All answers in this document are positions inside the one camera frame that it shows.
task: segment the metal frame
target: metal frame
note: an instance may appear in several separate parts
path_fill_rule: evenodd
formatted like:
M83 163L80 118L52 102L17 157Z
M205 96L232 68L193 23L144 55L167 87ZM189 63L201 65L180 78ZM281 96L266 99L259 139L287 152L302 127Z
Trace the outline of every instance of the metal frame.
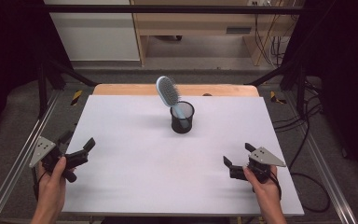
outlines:
M305 14L317 14L322 11L319 8L303 8L303 7L198 7L198 6L116 6L116 5L44 5L44 4L31 4L22 6L23 9L40 12L40 13L198 13L198 14L287 14L287 15L305 15ZM267 76L258 79L253 82L253 85L260 85L264 81L279 75L281 71L290 69L292 66L296 66L297 63L292 61L283 64L280 70L272 71ZM53 66L59 67L60 70L69 73L72 76L76 76L77 79L81 79L82 76L78 76L73 69L66 68L59 63L54 62ZM39 67L39 78L41 91L45 91L44 86L46 85L45 77L43 74L44 67L40 65ZM46 97L45 93L41 94L41 103L44 103L43 97ZM7 178L0 188L0 213L13 190L18 178L20 177L23 167L26 165L26 162L29 160L34 145L37 141L37 137L41 134L46 122L48 121L49 116L56 104L56 101L59 97L59 91L54 91L52 97L50 98L48 107L45 109L46 113L41 113L39 115L39 120L34 126L30 137L26 141L20 155L13 164L12 169L10 170ZM321 178L326 185L327 191L329 192L330 197L332 198L333 204L337 209L338 216L341 218L343 223L356 223L355 217L343 196L337 181L333 177L331 171L329 170L327 164L324 161L322 154L316 146L313 138L310 136L308 140L311 148L311 156L314 159L314 162L321 174Z

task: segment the gray hairbrush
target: gray hairbrush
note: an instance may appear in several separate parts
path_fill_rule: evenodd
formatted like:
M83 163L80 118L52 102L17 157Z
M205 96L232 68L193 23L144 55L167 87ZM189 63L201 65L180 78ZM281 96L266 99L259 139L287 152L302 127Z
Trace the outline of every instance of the gray hairbrush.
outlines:
M172 107L179 118L182 127L187 128L189 123L178 105L180 95L173 81L168 77L159 77L156 82L156 88L162 102L164 102L166 106Z

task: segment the desk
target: desk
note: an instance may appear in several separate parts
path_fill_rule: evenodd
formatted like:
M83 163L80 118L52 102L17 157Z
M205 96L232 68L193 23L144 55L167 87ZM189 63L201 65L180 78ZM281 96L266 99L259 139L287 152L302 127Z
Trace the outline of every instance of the desk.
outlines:
M183 100L196 110L193 129L178 134L171 129L169 108L152 94L154 85L98 86L68 152L82 148L90 137L96 146L89 162L76 169L77 181L67 185L62 211L94 216L259 215L251 185L229 178L223 156L244 165L248 153L243 145L249 142L283 160L264 100L256 97L254 87L211 87L178 85ZM126 95L106 95L119 89ZM241 96L216 96L221 89L242 90ZM186 95L206 91L213 96ZM303 215L287 168L279 168L279 179L283 212Z

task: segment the wrist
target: wrist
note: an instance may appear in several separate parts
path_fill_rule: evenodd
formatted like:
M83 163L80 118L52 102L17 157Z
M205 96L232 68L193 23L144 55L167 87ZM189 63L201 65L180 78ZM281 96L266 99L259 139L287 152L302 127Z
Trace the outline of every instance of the wrist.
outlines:
M36 207L31 224L52 224L57 220L53 212Z

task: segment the brush handle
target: brush handle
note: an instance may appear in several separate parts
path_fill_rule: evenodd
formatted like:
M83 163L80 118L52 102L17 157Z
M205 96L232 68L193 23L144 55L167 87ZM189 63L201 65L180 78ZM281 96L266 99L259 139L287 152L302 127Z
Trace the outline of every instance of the brush handle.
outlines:
M180 124L182 125L182 128L187 128L190 124L188 123L185 114L183 114L183 111L180 109L179 105L173 105L173 110L176 113L176 116L179 118Z

